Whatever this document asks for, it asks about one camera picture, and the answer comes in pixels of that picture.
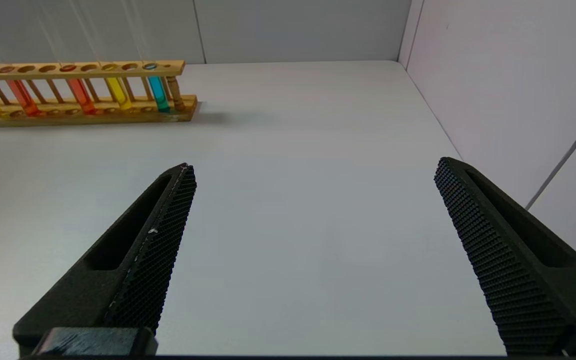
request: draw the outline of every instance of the red test tube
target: red test tube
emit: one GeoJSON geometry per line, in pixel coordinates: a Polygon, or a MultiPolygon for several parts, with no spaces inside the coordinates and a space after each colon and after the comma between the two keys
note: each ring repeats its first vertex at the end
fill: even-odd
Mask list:
{"type": "Polygon", "coordinates": [[[90,96],[82,79],[67,79],[66,82],[83,112],[85,114],[94,114],[95,105],[92,100],[90,100],[90,96]]]}
{"type": "Polygon", "coordinates": [[[35,104],[35,100],[28,93],[22,80],[7,80],[6,82],[27,116],[38,116],[41,114],[37,104],[35,104]]]}

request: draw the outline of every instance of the rack hole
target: rack hole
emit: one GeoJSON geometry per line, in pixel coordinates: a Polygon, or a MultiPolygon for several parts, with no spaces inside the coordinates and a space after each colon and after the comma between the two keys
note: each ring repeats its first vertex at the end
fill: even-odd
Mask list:
{"type": "Polygon", "coordinates": [[[81,67],[81,71],[93,71],[96,69],[97,69],[96,64],[85,64],[84,66],[81,67]]]}
{"type": "Polygon", "coordinates": [[[121,68],[123,70],[135,70],[135,69],[137,69],[137,64],[135,64],[135,63],[125,64],[121,68]]]}
{"type": "Polygon", "coordinates": [[[59,71],[62,71],[64,73],[68,73],[68,71],[73,71],[74,69],[77,69],[77,65],[74,64],[67,64],[62,66],[59,71]]]}
{"type": "Polygon", "coordinates": [[[29,71],[33,71],[35,70],[35,67],[32,66],[31,64],[29,64],[28,66],[21,66],[19,68],[19,70],[17,70],[19,73],[27,73],[29,71]]]}
{"type": "Polygon", "coordinates": [[[2,68],[0,68],[0,73],[1,74],[10,73],[13,70],[15,70],[14,66],[3,66],[2,68]]]}
{"type": "Polygon", "coordinates": [[[53,71],[55,69],[57,69],[57,66],[54,66],[54,64],[47,64],[46,66],[39,68],[39,73],[48,73],[48,71],[53,71]]]}

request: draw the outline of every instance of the test tube rack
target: test tube rack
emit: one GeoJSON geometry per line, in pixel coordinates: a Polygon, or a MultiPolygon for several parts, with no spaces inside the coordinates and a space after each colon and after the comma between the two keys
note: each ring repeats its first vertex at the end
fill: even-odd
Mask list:
{"type": "MultiPolygon", "coordinates": [[[[29,101],[36,104],[38,112],[29,114],[18,100],[7,98],[0,87],[0,127],[14,126],[52,126],[52,125],[96,125],[124,123],[174,123],[192,120],[197,108],[196,95],[181,95],[177,76],[182,74],[185,62],[181,60],[157,61],[142,64],[134,61],[116,61],[112,63],[16,63],[0,65],[0,82],[9,84],[13,93],[19,89],[30,95],[23,85],[26,82],[34,93],[29,101]],[[109,88],[112,96],[98,96],[91,79],[101,78],[109,88]],[[128,78],[141,78],[145,96],[135,96],[128,78]],[[80,91],[91,102],[87,109],[81,103],[81,98],[75,89],[70,90],[55,85],[55,80],[72,79],[81,84],[80,91]],[[110,89],[110,80],[114,86],[120,86],[125,96],[130,100],[130,107],[121,109],[116,98],[116,92],[110,89]],[[157,103],[150,84],[157,80],[163,86],[169,112],[160,112],[162,101],[157,103]],[[37,88],[36,82],[47,82],[54,98],[48,98],[37,88]]],[[[14,93],[19,99],[19,92],[14,93]]]]}

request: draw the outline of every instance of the textured grip pad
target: textured grip pad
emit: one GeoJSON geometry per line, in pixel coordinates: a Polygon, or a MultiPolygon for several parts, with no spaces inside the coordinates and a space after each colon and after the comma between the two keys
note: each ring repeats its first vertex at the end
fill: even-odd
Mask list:
{"type": "Polygon", "coordinates": [[[576,353],[576,252],[468,164],[434,180],[506,352],[576,353]]]}

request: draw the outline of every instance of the white tabletop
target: white tabletop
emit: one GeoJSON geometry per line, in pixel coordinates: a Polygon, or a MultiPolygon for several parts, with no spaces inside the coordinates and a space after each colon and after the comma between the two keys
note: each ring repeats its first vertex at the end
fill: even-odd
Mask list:
{"type": "Polygon", "coordinates": [[[0,129],[12,326],[167,168],[197,192],[159,354],[504,354],[433,176],[456,157],[390,61],[188,65],[190,123],[0,129]]]}

